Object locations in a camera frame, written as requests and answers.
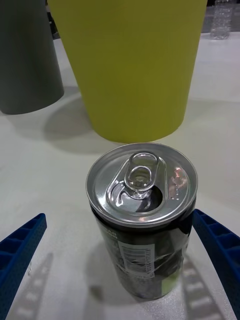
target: aluminum can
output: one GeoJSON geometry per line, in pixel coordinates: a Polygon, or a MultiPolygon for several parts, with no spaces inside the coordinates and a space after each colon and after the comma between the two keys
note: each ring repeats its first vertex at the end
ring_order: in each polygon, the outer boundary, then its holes
{"type": "Polygon", "coordinates": [[[157,299],[175,286],[192,229],[198,176],[177,150],[157,143],[120,146],[86,180],[91,210],[122,285],[157,299]]]}

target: pull tab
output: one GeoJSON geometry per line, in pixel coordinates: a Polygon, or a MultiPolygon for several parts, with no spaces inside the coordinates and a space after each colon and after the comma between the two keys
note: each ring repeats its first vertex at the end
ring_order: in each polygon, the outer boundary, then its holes
{"type": "Polygon", "coordinates": [[[141,152],[129,158],[125,185],[134,192],[145,192],[155,185],[159,168],[159,158],[153,153],[141,152]]]}

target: can opening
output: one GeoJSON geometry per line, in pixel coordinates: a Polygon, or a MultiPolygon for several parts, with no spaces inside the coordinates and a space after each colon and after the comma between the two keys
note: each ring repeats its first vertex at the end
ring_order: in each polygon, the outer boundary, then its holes
{"type": "Polygon", "coordinates": [[[151,193],[149,197],[141,201],[141,205],[136,210],[136,212],[144,213],[144,212],[152,211],[157,207],[159,207],[162,201],[163,201],[163,194],[161,190],[154,185],[151,188],[151,193]]]}

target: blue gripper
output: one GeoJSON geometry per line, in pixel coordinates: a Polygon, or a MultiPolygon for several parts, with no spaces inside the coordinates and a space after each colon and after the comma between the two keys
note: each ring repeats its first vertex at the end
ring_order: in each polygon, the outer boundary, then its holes
{"type": "Polygon", "coordinates": [[[240,320],[240,238],[196,209],[193,227],[219,276],[231,307],[240,320]]]}
{"type": "Polygon", "coordinates": [[[0,320],[6,319],[46,228],[46,216],[40,213],[0,242],[0,320]]]}

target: can rim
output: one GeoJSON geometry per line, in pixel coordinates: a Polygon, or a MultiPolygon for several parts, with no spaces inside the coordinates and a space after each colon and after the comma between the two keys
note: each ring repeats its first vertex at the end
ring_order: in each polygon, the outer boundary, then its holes
{"type": "Polygon", "coordinates": [[[160,219],[159,221],[154,221],[154,220],[151,220],[151,221],[144,221],[142,222],[141,224],[136,224],[134,221],[121,221],[121,220],[118,220],[116,221],[114,219],[114,217],[112,216],[109,216],[109,215],[106,215],[104,213],[104,210],[101,210],[95,203],[94,201],[91,199],[90,197],[90,194],[89,194],[89,191],[88,191],[88,180],[89,180],[89,176],[90,176],[90,173],[93,169],[93,167],[95,166],[96,163],[98,163],[103,157],[105,157],[106,155],[110,154],[113,150],[118,150],[124,146],[127,146],[127,145],[139,145],[140,143],[130,143],[130,144],[124,144],[124,145],[120,145],[106,153],[104,153],[100,158],[98,158],[94,163],[93,165],[91,166],[88,174],[87,174],[87,177],[86,177],[86,183],[85,183],[85,188],[86,188],[86,194],[87,194],[87,197],[88,197],[88,200],[90,202],[90,205],[94,208],[94,210],[96,211],[96,213],[98,215],[100,215],[103,220],[106,220],[106,221],[109,221],[113,224],[116,224],[116,225],[119,225],[119,226],[123,226],[123,227],[134,227],[134,228],[153,228],[153,227],[157,227],[157,226],[162,226],[164,224],[168,224],[170,223],[171,221],[175,220],[177,217],[179,217],[184,211],[186,211],[191,205],[192,203],[195,201],[196,199],[196,195],[197,195],[197,191],[198,191],[198,174],[197,174],[197,171],[193,165],[193,163],[183,154],[181,153],[180,151],[178,151],[177,149],[171,147],[171,146],[168,146],[168,145],[165,145],[165,144],[162,144],[162,143],[155,143],[155,142],[143,142],[143,143],[147,143],[148,145],[154,145],[154,146],[163,146],[163,147],[168,147],[169,149],[172,149],[173,151],[177,152],[178,154],[180,154],[181,156],[183,156],[187,161],[188,163],[190,164],[191,168],[193,169],[194,171],[194,174],[195,174],[195,179],[196,179],[196,183],[195,183],[195,190],[194,192],[192,193],[192,196],[190,197],[190,199],[187,201],[186,205],[178,210],[174,215],[172,215],[171,217],[165,217],[165,218],[162,218],[160,219]]]}

